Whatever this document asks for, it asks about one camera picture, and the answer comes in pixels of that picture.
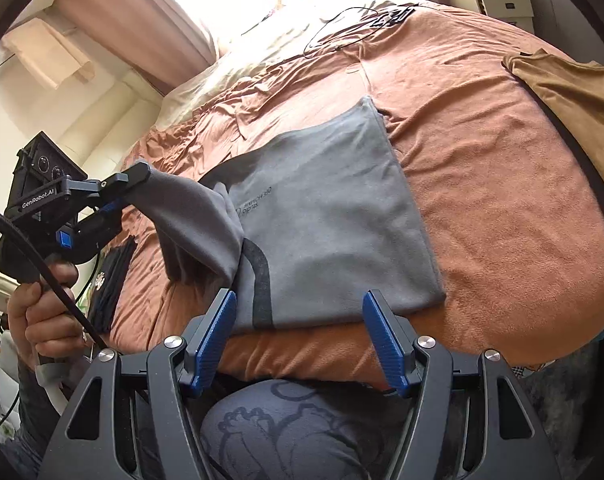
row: orange blanket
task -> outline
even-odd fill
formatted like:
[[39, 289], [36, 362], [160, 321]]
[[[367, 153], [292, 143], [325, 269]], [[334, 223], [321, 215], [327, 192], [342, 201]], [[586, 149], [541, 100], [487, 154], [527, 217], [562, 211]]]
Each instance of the orange blanket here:
[[[604, 327], [604, 220], [573, 155], [500, 64], [506, 53], [539, 48], [563, 56], [506, 23], [424, 4], [364, 42], [240, 81], [192, 120], [152, 130], [128, 161], [143, 156], [198, 179], [370, 94], [447, 291], [443, 306], [411, 316], [418, 333], [450, 349], [497, 348], [512, 365], [546, 362]], [[180, 333], [207, 306], [196, 287], [168, 282], [149, 221], [129, 208], [123, 226], [121, 237], [133, 234], [138, 248], [110, 338], [140, 351]], [[220, 370], [384, 386], [362, 323], [234, 336]]]

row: folded black clothing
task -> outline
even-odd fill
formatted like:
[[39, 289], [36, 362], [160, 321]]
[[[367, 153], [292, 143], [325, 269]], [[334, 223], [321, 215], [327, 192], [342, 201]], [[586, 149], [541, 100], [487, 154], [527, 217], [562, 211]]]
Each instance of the folded black clothing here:
[[130, 236], [123, 245], [111, 249], [101, 264], [88, 309], [88, 320], [98, 333], [110, 332], [115, 307], [136, 247], [134, 237]]

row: bed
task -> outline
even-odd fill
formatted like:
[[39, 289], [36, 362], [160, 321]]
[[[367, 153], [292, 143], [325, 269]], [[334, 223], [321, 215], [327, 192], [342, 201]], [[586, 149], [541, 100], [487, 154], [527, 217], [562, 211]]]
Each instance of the bed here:
[[[307, 44], [341, 10], [416, 6], [407, 19], [335, 51]], [[360, 38], [351, 10], [322, 35]], [[418, 205], [447, 299], [411, 322], [450, 349], [498, 348], [535, 367], [604, 328], [604, 220], [553, 125], [501, 66], [509, 52], [553, 46], [492, 18], [425, 0], [285, 7], [163, 100], [125, 158], [194, 180], [277, 134], [313, 126], [370, 95]], [[207, 309], [202, 290], [171, 283], [153, 224], [129, 207], [137, 248], [108, 338], [142, 351]], [[219, 366], [266, 376], [362, 381], [384, 388], [363, 323], [232, 336]]]

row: blue gripper pad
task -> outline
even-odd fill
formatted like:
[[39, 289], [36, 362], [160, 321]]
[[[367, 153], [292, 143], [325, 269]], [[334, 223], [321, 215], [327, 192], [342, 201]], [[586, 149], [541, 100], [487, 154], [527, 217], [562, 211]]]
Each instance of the blue gripper pad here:
[[237, 298], [235, 293], [230, 291], [224, 298], [224, 303], [220, 307], [215, 319], [213, 319], [202, 341], [202, 346], [200, 346], [195, 357], [195, 377], [193, 378], [191, 388], [197, 396], [200, 396], [202, 391], [213, 383], [217, 365], [226, 346], [226, 340], [235, 324], [236, 313]]
[[362, 316], [386, 381], [397, 390], [400, 397], [406, 397], [409, 382], [404, 370], [404, 355], [370, 292], [364, 296]]

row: gray pants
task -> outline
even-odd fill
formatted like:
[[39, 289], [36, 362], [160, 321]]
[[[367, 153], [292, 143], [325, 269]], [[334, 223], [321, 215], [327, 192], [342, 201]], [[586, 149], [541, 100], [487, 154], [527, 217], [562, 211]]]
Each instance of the gray pants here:
[[201, 438], [219, 480], [378, 479], [408, 410], [360, 384], [268, 380], [216, 403]]

